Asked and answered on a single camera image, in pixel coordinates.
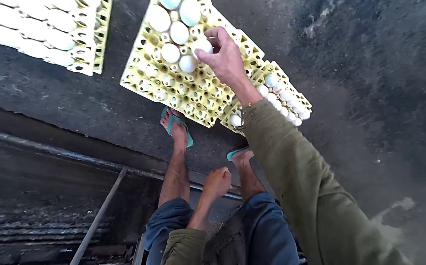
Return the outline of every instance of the foot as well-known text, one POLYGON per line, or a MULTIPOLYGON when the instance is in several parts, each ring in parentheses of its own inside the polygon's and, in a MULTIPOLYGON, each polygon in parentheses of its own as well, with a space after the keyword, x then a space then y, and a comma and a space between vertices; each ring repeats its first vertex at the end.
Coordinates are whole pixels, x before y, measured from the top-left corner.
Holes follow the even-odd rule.
MULTIPOLYGON (((172 116, 177 116, 181 119, 185 119, 185 116, 172 108, 168 108, 165 112, 164 116, 161 118, 161 125, 167 131, 167 127, 169 126, 169 120, 172 116)), ((174 120, 171 126, 171 136, 174 139, 174 148, 178 147, 183 150, 186 149, 188 145, 188 135, 186 133, 186 128, 179 121, 174 120)))
POLYGON ((252 153, 251 148, 246 148, 244 150, 241 150, 231 157, 231 160, 233 160, 234 165, 244 164, 245 162, 249 162, 249 159, 254 157, 254 153, 252 153))

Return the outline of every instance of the blue pants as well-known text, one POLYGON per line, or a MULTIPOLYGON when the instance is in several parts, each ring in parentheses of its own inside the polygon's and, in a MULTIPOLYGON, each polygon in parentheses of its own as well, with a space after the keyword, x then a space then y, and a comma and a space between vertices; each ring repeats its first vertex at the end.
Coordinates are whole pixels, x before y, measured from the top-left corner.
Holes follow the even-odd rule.
MULTIPOLYGON (((258 193, 244 204, 243 226, 248 264, 298 265, 298 251, 282 209, 267 192, 258 193)), ((161 263, 172 230, 186 228, 193 210, 183 199, 164 203, 146 225, 147 265, 161 263)))

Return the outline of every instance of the flip-flop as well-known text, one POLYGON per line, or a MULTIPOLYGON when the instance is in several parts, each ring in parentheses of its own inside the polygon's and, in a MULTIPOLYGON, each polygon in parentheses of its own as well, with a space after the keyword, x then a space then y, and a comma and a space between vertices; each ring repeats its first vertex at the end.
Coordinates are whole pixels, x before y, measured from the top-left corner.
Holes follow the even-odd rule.
MULTIPOLYGON (((162 110, 161 118, 162 118, 162 117, 164 117, 165 113, 167 112, 167 110, 168 110, 169 108, 170 108, 169 106, 165 106, 165 108, 162 110)), ((167 126, 167 133, 168 133, 168 134, 172 137, 172 135, 171 135, 171 127, 172 127, 172 123, 174 122, 174 120, 176 120, 176 121, 180 122, 181 124, 183 124, 183 125, 185 126, 185 130, 186 130, 186 133, 187 133, 187 136, 188 136, 188 145, 187 145, 187 147, 192 146, 192 145, 193 145, 193 139, 192 139, 192 136, 191 136, 191 135, 190 135, 190 133, 188 132, 188 127, 186 126, 185 121, 184 121, 184 120, 182 120, 181 118, 179 118, 179 117, 177 117, 177 116, 175 116, 175 115, 173 115, 173 116, 171 117, 171 119, 169 120, 169 125, 167 126)))
POLYGON ((228 159, 228 161, 233 161, 233 154, 235 154, 237 152, 241 152, 242 150, 247 149, 247 148, 249 148, 249 146, 245 146, 245 147, 241 147, 241 148, 235 149, 235 150, 229 152, 226 155, 226 158, 228 159))

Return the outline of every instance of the green sleeve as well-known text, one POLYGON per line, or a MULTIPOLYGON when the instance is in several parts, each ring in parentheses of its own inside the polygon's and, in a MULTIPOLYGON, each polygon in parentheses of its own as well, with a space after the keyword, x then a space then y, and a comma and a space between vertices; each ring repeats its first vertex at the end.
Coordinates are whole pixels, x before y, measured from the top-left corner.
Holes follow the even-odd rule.
POLYGON ((199 265, 203 262, 205 231, 178 229, 169 233, 161 265, 199 265))
POLYGON ((409 264, 268 101, 244 108, 244 134, 310 264, 409 264))

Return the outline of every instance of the concrete floor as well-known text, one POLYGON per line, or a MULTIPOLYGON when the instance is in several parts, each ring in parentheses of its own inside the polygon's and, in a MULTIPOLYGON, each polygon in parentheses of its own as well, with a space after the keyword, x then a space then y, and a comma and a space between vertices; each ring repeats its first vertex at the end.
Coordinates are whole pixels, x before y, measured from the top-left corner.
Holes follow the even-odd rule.
MULTIPOLYGON (((114 2, 104 73, 92 78, 0 46, 0 107, 167 161, 163 105, 118 85, 147 4, 114 2)), ((313 115, 300 129, 340 183, 426 264, 426 0, 213 4, 310 100, 313 115)), ((191 170, 232 166, 225 155, 244 138, 219 124, 188 124, 191 170)))

